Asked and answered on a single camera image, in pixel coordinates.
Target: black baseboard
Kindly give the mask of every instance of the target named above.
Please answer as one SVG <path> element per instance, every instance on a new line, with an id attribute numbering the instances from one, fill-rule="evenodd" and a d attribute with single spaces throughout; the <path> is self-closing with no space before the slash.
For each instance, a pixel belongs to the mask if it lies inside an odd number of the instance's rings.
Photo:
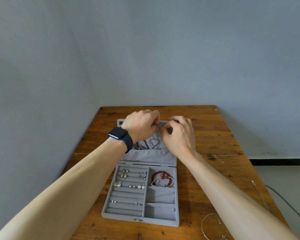
<path id="1" fill-rule="evenodd" d="M 300 166 L 300 159 L 250 159 L 253 166 Z"/>

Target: red bead bracelet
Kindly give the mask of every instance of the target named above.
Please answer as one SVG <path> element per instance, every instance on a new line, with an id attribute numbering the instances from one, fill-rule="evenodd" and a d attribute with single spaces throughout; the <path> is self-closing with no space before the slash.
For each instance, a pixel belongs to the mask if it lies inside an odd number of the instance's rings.
<path id="1" fill-rule="evenodd" d="M 157 174 L 161 173 L 161 176 L 160 177 L 157 177 L 155 178 L 155 176 Z M 168 174 L 166 171 L 158 171 L 158 172 L 155 172 L 153 175 L 152 175 L 152 183 L 151 183 L 151 186 L 157 186 L 155 181 L 157 179 L 169 179 L 169 183 L 165 186 L 165 187 L 170 187 L 172 184 L 173 184 L 173 178 L 170 176 L 170 174 Z"/>

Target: jewelry box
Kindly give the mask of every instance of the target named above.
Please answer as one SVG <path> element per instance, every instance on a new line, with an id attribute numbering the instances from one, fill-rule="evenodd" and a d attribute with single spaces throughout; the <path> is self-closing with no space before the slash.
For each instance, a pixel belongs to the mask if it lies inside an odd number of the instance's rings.
<path id="1" fill-rule="evenodd" d="M 137 142 L 120 159 L 102 217 L 179 226 L 177 158 L 168 151 L 159 133 L 167 122 L 160 121 L 152 137 Z"/>

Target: gray floor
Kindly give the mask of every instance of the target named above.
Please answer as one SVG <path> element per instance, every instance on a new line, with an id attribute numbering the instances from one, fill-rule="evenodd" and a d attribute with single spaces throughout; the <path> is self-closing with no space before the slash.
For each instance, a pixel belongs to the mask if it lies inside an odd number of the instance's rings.
<path id="1" fill-rule="evenodd" d="M 300 214 L 300 166 L 255 166 L 264 184 L 275 189 Z M 300 237 L 299 216 L 272 190 L 268 189 L 291 229 Z"/>

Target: wooden table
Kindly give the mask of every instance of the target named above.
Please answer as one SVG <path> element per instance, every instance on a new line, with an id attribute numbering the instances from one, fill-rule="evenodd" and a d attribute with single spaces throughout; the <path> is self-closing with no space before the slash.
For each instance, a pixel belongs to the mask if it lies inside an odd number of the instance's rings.
<path id="1" fill-rule="evenodd" d="M 106 140 L 107 133 L 117 125 L 117 119 L 124 119 L 134 111 L 145 109 L 158 109 L 161 120 L 168 120 L 173 115 L 183 115 L 191 119 L 195 131 L 196 148 L 204 159 L 263 206 L 258 192 L 251 183 L 251 180 L 253 180 L 263 195 L 270 212 L 281 222 L 288 225 L 252 164 L 238 145 L 219 110 L 214 105 L 101 107 L 76 147 L 63 173 L 100 146 Z M 114 173 L 112 172 L 100 196 L 71 239 L 138 240 L 139 234 L 141 234 L 142 240 L 204 239 L 201 222 L 207 214 L 216 213 L 216 211 L 189 170 L 179 160 L 176 168 L 180 213 L 179 227 L 102 218 L 101 211 L 112 181 Z M 215 217 L 208 217 L 204 221 L 204 229 L 211 240 L 220 239 L 221 235 L 224 234 L 224 230 Z M 229 233 L 227 238 L 228 240 L 233 239 Z"/>

